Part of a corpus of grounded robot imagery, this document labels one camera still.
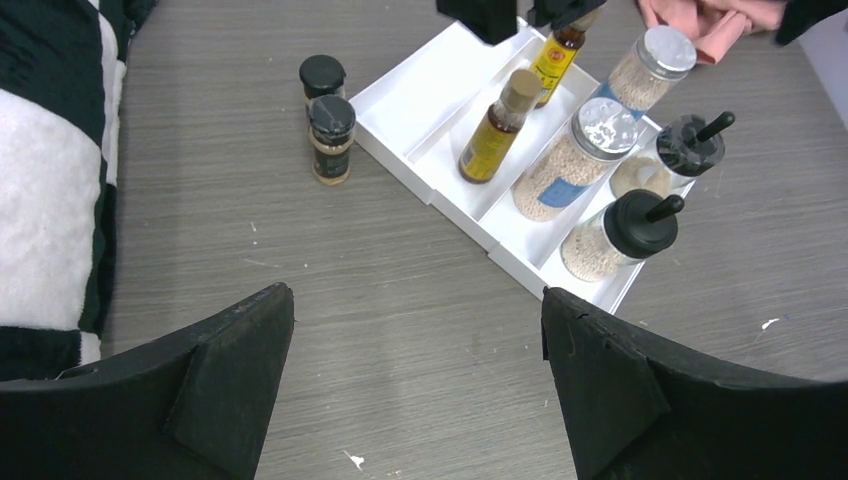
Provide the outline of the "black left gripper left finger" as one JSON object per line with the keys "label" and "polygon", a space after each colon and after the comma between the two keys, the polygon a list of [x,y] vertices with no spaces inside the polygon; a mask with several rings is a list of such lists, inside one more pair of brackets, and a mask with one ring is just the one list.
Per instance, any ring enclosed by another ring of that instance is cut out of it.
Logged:
{"label": "black left gripper left finger", "polygon": [[251,479],[295,326],[274,283],[54,380],[1,386],[5,479]]}

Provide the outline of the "yellow oil bottle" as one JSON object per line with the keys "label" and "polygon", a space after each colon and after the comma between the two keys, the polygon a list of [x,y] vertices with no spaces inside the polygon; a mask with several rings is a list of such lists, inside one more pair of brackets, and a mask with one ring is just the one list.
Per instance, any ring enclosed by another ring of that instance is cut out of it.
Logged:
{"label": "yellow oil bottle", "polygon": [[542,83],[536,109],[544,107],[550,101],[567,69],[585,44],[587,30],[603,9],[604,7],[600,6],[565,26],[553,29],[549,34],[530,66],[530,70]]}
{"label": "yellow oil bottle", "polygon": [[493,179],[535,108],[542,87],[531,70],[521,68],[511,73],[457,160],[463,179],[472,184]]}

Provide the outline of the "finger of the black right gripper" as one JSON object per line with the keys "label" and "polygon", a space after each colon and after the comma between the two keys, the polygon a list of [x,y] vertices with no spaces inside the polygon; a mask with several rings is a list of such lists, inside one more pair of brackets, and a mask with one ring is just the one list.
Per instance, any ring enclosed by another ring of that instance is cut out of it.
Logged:
{"label": "finger of the black right gripper", "polygon": [[557,30],[605,4],[606,0],[534,0],[527,21],[534,27]]}
{"label": "finger of the black right gripper", "polygon": [[479,40],[497,45],[518,31],[514,0],[436,0],[437,12],[459,21]]}

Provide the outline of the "silver lid jar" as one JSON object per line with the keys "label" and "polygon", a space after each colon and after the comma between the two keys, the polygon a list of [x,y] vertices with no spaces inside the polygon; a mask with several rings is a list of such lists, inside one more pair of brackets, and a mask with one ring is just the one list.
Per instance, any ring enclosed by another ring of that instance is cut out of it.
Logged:
{"label": "silver lid jar", "polygon": [[554,219],[624,159],[637,140],[629,109],[606,97],[587,100],[512,186],[517,210],[537,222]]}
{"label": "silver lid jar", "polygon": [[679,30],[648,28],[594,92],[617,101],[635,119],[642,118],[696,65],[693,42]]}

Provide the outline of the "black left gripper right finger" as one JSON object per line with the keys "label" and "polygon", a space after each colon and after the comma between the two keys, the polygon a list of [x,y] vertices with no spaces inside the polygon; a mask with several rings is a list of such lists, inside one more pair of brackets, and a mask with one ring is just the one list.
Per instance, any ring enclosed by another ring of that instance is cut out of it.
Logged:
{"label": "black left gripper right finger", "polygon": [[546,288],[542,350],[581,479],[843,479],[847,385],[745,367]]}

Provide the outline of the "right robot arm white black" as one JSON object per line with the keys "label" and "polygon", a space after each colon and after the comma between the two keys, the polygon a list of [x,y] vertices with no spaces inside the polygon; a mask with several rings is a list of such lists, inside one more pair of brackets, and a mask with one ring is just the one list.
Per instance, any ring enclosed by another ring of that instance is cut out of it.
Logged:
{"label": "right robot arm white black", "polygon": [[[535,27],[558,29],[597,10],[603,1],[534,1],[526,14]],[[638,1],[645,23],[673,20],[690,11],[709,18],[740,13],[753,27],[773,31],[775,43],[790,44],[819,22],[845,10],[845,1]],[[516,1],[437,1],[436,11],[459,21],[480,40],[495,45],[515,33]]]}

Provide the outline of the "black cap jar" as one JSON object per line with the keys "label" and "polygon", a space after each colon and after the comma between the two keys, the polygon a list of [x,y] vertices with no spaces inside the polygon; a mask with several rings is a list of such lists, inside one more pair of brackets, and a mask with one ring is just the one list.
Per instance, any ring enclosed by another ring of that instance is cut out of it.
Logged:
{"label": "black cap jar", "polygon": [[683,197],[637,189],[575,226],[560,246],[564,267],[595,283],[670,248],[677,239]]}
{"label": "black cap jar", "polygon": [[724,159],[722,132],[735,121],[731,111],[712,121],[696,114],[680,116],[615,169],[609,179],[612,194],[619,198],[642,189],[666,197],[682,191]]}

